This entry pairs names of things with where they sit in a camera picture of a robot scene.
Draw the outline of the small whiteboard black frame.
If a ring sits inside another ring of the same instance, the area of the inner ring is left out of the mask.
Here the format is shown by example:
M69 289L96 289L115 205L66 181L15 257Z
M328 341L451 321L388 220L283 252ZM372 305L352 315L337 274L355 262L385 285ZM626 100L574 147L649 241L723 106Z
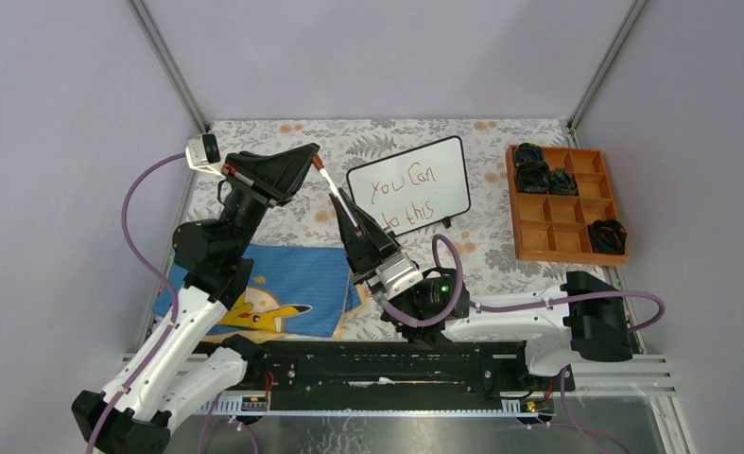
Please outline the small whiteboard black frame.
M441 140L355 166L346 173L354 203L395 236L441 223L471 208L460 137Z

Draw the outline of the dark red marker cap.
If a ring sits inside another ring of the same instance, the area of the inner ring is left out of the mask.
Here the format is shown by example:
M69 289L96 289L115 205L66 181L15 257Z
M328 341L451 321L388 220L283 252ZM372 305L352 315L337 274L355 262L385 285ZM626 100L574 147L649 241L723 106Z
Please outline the dark red marker cap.
M318 154L315 154L312 157L312 163L313 163L313 166L316 168L316 170L321 171L324 169L323 162Z

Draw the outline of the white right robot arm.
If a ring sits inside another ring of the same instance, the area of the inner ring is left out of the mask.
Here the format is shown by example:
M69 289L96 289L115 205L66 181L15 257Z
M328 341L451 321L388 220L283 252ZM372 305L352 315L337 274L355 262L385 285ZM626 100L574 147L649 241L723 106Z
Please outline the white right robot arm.
M330 200L354 283L367 287L383 321L408 342L424 347L520 342L524 356L514 361L512 374L528 390L571 364L632 359L623 296L595 276L574 271L549 288L473 296L463 282L459 251L448 237L434 235L431 252L438 255L444 244L452 266L435 258L433 268L423 270L390 229L350 201L344 190L332 190Z

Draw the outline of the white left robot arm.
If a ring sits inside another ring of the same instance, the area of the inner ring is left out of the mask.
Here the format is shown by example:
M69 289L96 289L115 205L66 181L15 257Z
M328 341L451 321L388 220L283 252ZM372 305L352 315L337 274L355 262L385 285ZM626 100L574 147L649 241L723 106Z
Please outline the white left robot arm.
M82 391L72 413L89 453L161 453L179 423L228 386L250 389L263 379L261 359L219 347L204 365L167 391L202 337L233 308L246 290L253 260L245 257L270 208L290 202L318 155L315 143L264 156L240 151L222 156L211 133L196 136L182 153L145 170L130 187L121 214L137 186L161 166L184 160L194 171L215 173L231 191L218 218L180 224L172 235L173 262L186 270L182 286L135 251L161 279L171 306L159 326L126 366L99 392Z

